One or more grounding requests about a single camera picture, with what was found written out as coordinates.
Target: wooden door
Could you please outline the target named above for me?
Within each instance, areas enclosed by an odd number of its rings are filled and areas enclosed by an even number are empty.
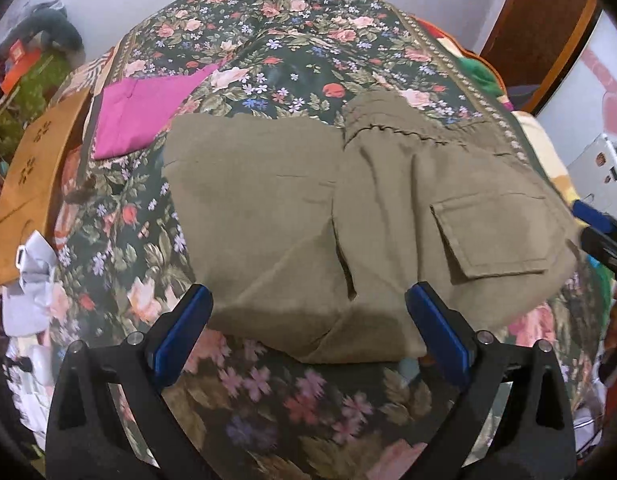
[[[481,55],[506,86],[540,85],[561,56],[564,65],[572,57],[595,8],[595,0],[506,0]]]

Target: folded pink garment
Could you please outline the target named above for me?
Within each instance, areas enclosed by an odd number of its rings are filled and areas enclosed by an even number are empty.
[[[93,158],[122,156],[146,148],[182,101],[218,68],[210,64],[192,75],[126,78],[105,88]]]

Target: metal screw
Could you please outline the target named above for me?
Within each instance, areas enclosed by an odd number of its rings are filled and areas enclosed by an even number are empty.
[[[540,339],[540,341],[538,341],[538,347],[543,352],[550,352],[551,350],[553,350],[553,345],[549,343],[546,339]]]
[[[73,341],[70,345],[68,345],[68,351],[71,354],[76,354],[82,348],[84,348],[84,341],[80,341],[79,339],[77,341]]]
[[[142,341],[144,341],[144,334],[141,332],[132,332],[126,338],[126,342],[133,346],[140,344]]]
[[[495,340],[495,337],[488,330],[480,330],[477,332],[477,340],[482,344],[490,345]]]

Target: bed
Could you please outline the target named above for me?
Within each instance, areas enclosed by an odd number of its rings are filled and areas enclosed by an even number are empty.
[[[506,95],[482,92],[458,62],[467,55],[447,34],[384,0],[176,0],[73,73],[58,99],[87,86],[95,98],[82,148],[64,167],[53,320],[39,337],[52,349],[54,374],[72,341],[105,346],[135,330],[146,332],[194,282],[160,175],[166,133],[144,150],[92,158],[102,88],[123,77],[188,74],[222,62],[181,112],[306,115],[335,126],[343,124],[342,104],[356,94],[374,86],[396,89],[446,124],[489,118],[520,160],[573,200],[568,173],[541,126],[528,114],[510,113]],[[551,298],[495,333],[525,346],[539,338],[553,342],[573,408],[591,383],[606,288],[583,258]],[[506,298],[493,298],[494,308],[498,301]],[[31,341],[14,340],[11,355],[26,354]],[[22,372],[9,374],[16,390]],[[43,420],[52,388],[32,388]],[[470,460],[487,450],[508,388],[502,385]],[[123,392],[113,393],[133,449],[153,462]],[[256,341],[211,330],[197,342],[178,383],[164,391],[191,441],[227,479],[397,480],[456,396],[427,358],[303,365]],[[44,425],[36,429],[43,446]]]

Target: pocket flap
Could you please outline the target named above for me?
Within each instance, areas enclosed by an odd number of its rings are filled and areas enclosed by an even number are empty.
[[[474,194],[434,203],[442,234],[467,278],[543,272],[556,219],[542,195]]]

